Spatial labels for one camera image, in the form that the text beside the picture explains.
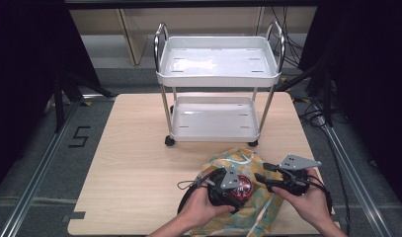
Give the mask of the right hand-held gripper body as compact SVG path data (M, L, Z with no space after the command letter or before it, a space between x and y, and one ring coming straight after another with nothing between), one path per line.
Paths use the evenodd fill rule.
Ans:
M300 156L288 154L274 170L281 173L281 181L273 181L272 186L288 191L292 195L304 195L309 189L307 168L321 166L320 161L315 161Z

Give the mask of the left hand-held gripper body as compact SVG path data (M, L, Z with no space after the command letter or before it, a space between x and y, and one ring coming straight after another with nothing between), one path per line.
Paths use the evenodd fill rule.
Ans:
M231 192L240 186L238 175L232 168L218 168L206 179L208 198L212 205L231 205L235 208L236 201Z

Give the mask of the red round can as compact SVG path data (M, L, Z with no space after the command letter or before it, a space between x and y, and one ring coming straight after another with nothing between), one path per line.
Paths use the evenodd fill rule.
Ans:
M239 199L239 200L247 200L253 193L254 186L253 183L250 181L250 179L247 176L244 175L239 175L238 180L240 183L240 186L236 189L234 189L231 194Z

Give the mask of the green orange-print cloth bag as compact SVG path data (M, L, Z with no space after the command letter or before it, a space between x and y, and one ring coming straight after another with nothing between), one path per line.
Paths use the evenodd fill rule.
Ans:
M238 176L244 175L250 179L254 190L237 213L231 212L216 216L205 226L191 230L190 235L192 237L230 234L263 237L270 232L271 226L280 211L283 198L269 192L264 184L256 181L254 174L258 173L277 181L281 179L281 174L265 170L263 163L265 162L256 152L246 148L234 148L212 156L202 166L196 179L198 184L206 180L210 173L218 168L233 167ZM186 196L197 188L198 184L191 187Z

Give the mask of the white two-tier cart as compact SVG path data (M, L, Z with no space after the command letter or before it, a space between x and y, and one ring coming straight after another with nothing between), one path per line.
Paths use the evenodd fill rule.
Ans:
M171 37L161 23L154 60L168 125L165 144L246 142L255 147L281 77L285 35L277 21L262 37ZM178 95L179 88L269 90L258 116L256 96Z

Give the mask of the person's left hand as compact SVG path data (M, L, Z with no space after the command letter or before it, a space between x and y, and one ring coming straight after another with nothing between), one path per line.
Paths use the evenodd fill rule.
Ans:
M206 188L195 189L183 209L178 214L181 222L189 229L204 226L220 214L230 213L235 208L231 205L212 205Z

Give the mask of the person's right hand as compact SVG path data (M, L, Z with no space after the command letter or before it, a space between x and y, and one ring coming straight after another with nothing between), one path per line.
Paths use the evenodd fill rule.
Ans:
M303 196L292 195L277 187L273 187L273 191L287 200L299 216L315 227L322 235L328 236L329 229L336 227L328 211L325 194L320 189L310 187Z

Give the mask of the black metal stand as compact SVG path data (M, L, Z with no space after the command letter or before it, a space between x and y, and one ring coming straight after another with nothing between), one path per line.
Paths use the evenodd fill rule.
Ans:
M79 86L87 87L104 97L114 98L118 94L110 92L100 85L80 77L76 73L68 71L60 71L53 79L53 97L55 101L56 111L56 132L59 132L65 124L63 95L72 102L82 102L84 99L83 94L79 90Z
M322 92L323 95L323 117L327 125L332 126L333 121L331 119L332 115L332 87L331 87L331 78L330 73L327 70L325 64L323 62L317 62L307 70L303 71L301 74L293 77L288 80L286 83L278 84L277 91L284 92L298 83L302 82L306 78L309 78L310 81L306 88L306 93L314 97L319 92Z

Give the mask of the beige wooden furniture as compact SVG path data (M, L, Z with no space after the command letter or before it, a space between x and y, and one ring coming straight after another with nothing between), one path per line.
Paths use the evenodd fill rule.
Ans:
M70 10L70 14L80 35L123 36L130 62L140 64L147 35L137 31L126 9Z

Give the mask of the aluminium floor rail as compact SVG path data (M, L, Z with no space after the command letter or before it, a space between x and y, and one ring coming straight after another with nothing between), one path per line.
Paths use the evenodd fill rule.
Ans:
M319 122L322 124L324 132L328 135L329 141L334 146L337 160L350 182L351 188L375 236L392 237L392 232L385 222L385 218L376 206L373 198L369 195L367 188L364 186L357 169L354 167L335 129L329 125L329 121L324 116L319 116Z
M50 109L0 185L0 237L70 237L74 210L113 98L66 103L65 122Z

